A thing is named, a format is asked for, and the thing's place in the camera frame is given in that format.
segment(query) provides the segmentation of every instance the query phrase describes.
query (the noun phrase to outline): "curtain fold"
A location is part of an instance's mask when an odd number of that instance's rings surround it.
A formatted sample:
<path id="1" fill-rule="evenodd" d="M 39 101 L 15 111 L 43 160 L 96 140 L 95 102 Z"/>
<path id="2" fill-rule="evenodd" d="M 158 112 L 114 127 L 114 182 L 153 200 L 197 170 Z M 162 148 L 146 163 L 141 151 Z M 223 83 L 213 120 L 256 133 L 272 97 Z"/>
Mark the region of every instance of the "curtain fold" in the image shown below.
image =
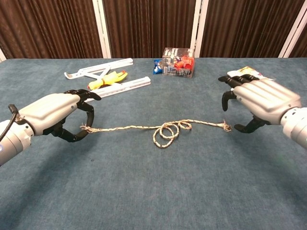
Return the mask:
<path id="1" fill-rule="evenodd" d="M 102 58 L 92 0 L 1 0 L 6 58 Z"/>
<path id="2" fill-rule="evenodd" d="M 291 54 L 290 58 L 307 58 L 307 25 L 303 29 L 300 37 L 298 38 Z"/>
<path id="3" fill-rule="evenodd" d="M 200 57 L 278 57 L 304 0 L 209 0 Z"/>
<path id="4" fill-rule="evenodd" d="M 103 0 L 113 58 L 160 58 L 190 47 L 195 0 Z"/>

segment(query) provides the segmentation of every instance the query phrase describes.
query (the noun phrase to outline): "gray robotic arm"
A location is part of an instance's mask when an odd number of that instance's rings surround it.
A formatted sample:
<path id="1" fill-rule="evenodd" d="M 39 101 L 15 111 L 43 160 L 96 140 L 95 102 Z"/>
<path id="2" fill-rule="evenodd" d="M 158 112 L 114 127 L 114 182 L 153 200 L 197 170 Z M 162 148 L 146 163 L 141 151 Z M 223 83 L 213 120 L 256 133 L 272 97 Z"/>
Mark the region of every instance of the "gray robotic arm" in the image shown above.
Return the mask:
<path id="1" fill-rule="evenodd" d="M 101 97 L 87 90 L 70 90 L 64 93 L 47 95 L 20 111 L 14 105 L 11 120 L 0 123 L 0 166 L 31 145 L 33 136 L 52 134 L 68 142 L 83 139 L 85 130 L 72 134 L 63 128 L 66 117 L 77 108 L 87 112 L 87 126 L 94 120 L 94 108 L 84 102 L 88 98 L 101 100 Z"/>
<path id="2" fill-rule="evenodd" d="M 219 81 L 233 88 L 222 97 L 222 107 L 228 109 L 228 100 L 237 99 L 253 114 L 246 125 L 235 129 L 252 133 L 264 125 L 282 125 L 283 133 L 307 149 L 307 108 L 302 108 L 300 96 L 284 86 L 268 79 L 252 75 L 223 76 Z"/>

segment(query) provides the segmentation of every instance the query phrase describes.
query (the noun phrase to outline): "rubber chicken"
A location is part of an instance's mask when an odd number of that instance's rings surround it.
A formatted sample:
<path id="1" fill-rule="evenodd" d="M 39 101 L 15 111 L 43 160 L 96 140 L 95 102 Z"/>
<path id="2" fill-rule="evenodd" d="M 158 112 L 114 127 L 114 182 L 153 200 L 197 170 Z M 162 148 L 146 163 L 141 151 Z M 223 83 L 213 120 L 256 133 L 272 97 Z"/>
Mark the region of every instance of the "rubber chicken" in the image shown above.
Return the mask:
<path id="1" fill-rule="evenodd" d="M 128 73 L 126 71 L 122 71 L 120 73 L 116 73 L 115 71 L 103 76 L 101 79 L 97 79 L 88 84 L 87 88 L 90 90 L 99 89 L 103 85 L 112 85 L 115 82 L 123 80 Z"/>

